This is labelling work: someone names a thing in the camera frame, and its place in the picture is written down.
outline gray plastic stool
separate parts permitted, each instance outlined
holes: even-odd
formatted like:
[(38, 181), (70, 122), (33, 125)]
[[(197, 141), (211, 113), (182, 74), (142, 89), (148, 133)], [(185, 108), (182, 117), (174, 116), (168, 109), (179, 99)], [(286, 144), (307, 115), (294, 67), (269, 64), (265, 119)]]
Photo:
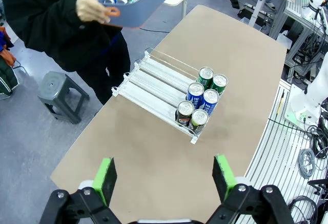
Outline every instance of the gray plastic stool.
[[(81, 94), (81, 98), (73, 111), (65, 101), (69, 89), (73, 88)], [(45, 75), (38, 89), (38, 98), (47, 107), (56, 119), (68, 120), (73, 124), (81, 121), (78, 113), (83, 100), (89, 99), (89, 95), (79, 87), (70, 77), (64, 73), (50, 71)], [(53, 107), (59, 109), (63, 114), (56, 114)]]

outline screw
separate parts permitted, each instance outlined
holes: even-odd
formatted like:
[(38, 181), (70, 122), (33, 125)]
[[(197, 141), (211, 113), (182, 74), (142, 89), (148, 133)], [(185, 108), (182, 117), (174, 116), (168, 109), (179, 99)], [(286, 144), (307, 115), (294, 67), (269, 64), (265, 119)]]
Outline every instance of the screw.
[(272, 192), (273, 192), (273, 189), (272, 189), (272, 187), (267, 187), (267, 188), (265, 189), (265, 191), (266, 191), (267, 193), (272, 193)]
[(246, 191), (246, 187), (245, 186), (239, 186), (238, 191), (239, 192), (244, 192), (244, 191)]
[(63, 197), (64, 197), (64, 193), (63, 193), (63, 192), (58, 192), (57, 196), (58, 196), (59, 198), (63, 198)]
[(90, 195), (90, 190), (84, 190), (84, 195)]

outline blue plastic bin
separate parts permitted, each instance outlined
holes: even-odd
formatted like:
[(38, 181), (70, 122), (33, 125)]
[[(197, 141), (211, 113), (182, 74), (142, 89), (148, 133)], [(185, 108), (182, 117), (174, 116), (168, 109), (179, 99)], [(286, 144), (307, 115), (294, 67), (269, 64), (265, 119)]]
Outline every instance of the blue plastic bin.
[(100, 3), (111, 8), (111, 25), (131, 28), (137, 28), (143, 25), (164, 1), (139, 0), (135, 3), (124, 5), (104, 3), (104, 0), (99, 0)]

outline gray cable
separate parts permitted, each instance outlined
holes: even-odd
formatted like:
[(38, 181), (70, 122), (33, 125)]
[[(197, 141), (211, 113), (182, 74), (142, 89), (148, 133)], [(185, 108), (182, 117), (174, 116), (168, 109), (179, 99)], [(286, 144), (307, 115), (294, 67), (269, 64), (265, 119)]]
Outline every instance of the gray cable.
[[(311, 149), (302, 149), (298, 154), (298, 167), (301, 176), (304, 179), (310, 178), (315, 170), (315, 162), (314, 162), (315, 155)], [(306, 170), (306, 166), (312, 165), (312, 169), (309, 171)]]

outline orange handle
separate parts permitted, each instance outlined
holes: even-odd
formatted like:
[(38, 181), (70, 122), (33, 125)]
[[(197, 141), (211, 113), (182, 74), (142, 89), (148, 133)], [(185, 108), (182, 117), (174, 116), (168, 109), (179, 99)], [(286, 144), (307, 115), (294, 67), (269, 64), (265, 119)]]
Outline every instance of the orange handle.
[(116, 7), (106, 7), (106, 9), (108, 10), (106, 12), (107, 16), (119, 16), (119, 15), (121, 15), (120, 10)]

